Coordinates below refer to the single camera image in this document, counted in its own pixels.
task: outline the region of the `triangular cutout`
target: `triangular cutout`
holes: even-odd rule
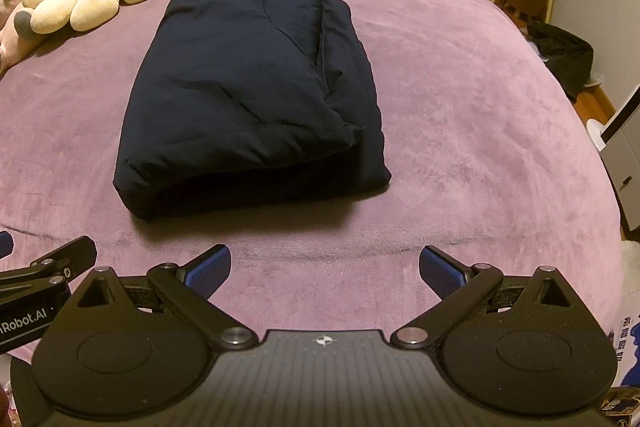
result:
[[[104,306],[113,302],[113,294],[104,279],[94,279],[78,301],[79,308]]]
[[[542,304],[547,304],[549,306],[562,306],[563,308],[568,308],[571,306],[569,301],[564,296],[564,293],[558,286],[558,283],[553,279],[548,280],[548,288],[544,292],[542,296]]]

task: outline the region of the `folded dark blue garment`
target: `folded dark blue garment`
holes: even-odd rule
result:
[[[381,188],[376,88],[341,0],[171,0],[113,185],[141,219]]]

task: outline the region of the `cabinet handle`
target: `cabinet handle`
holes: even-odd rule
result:
[[[620,187],[620,190],[622,190],[623,188],[625,188],[629,183],[631,183],[631,181],[634,179],[633,176],[629,176],[626,180],[624,180],[622,182],[622,187]]]

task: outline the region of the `bed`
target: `bed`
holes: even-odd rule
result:
[[[212,302],[249,327],[382,328],[438,298],[436,245],[506,274],[559,267],[603,328],[621,298],[620,216],[562,88],[488,0],[345,0],[372,64],[393,174],[378,194],[147,224],[113,185],[136,71],[169,0],[62,30],[0,82],[0,269],[89,235],[98,263],[138,275],[216,243],[232,273]]]

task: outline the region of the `metal screw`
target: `metal screw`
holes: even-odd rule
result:
[[[220,339],[225,344],[232,344],[233,346],[237,346],[238,344],[244,344],[248,342],[252,338],[251,331],[247,328],[235,327],[235,328],[227,328],[222,333],[220,333]]]
[[[396,332],[398,340],[405,344],[423,343],[429,335],[422,328],[402,328]]]

